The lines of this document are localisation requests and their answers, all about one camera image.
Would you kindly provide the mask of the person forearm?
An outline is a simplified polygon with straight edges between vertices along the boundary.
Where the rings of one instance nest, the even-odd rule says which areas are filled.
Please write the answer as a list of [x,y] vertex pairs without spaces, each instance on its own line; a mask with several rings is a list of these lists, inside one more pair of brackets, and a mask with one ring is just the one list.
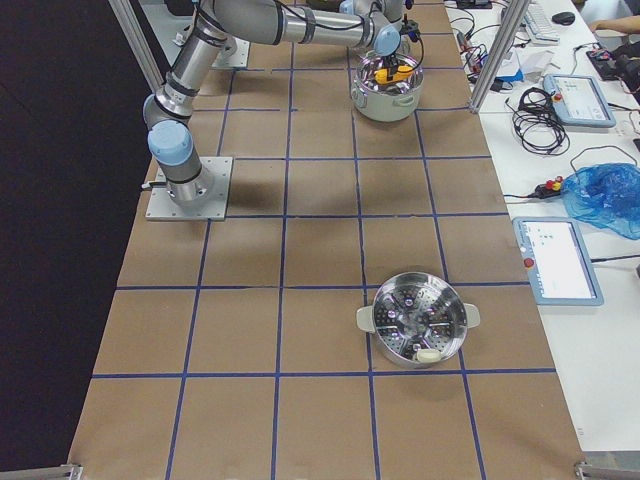
[[589,24],[592,32],[611,30],[625,35],[638,35],[640,30],[640,16],[633,15],[617,19],[596,20]]

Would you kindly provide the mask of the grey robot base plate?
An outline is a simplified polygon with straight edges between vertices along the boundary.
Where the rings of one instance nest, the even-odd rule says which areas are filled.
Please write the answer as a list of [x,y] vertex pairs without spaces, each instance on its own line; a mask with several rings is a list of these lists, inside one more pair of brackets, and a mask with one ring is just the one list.
[[150,190],[145,217],[150,221],[224,221],[232,178],[232,157],[201,157],[198,177],[188,183],[168,180],[161,167]]

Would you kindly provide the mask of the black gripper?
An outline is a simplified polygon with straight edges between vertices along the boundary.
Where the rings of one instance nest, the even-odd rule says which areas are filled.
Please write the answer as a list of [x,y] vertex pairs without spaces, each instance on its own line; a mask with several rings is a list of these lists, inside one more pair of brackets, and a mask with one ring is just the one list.
[[419,24],[412,19],[409,19],[407,15],[403,16],[400,35],[406,37],[412,43],[420,41],[420,28]]

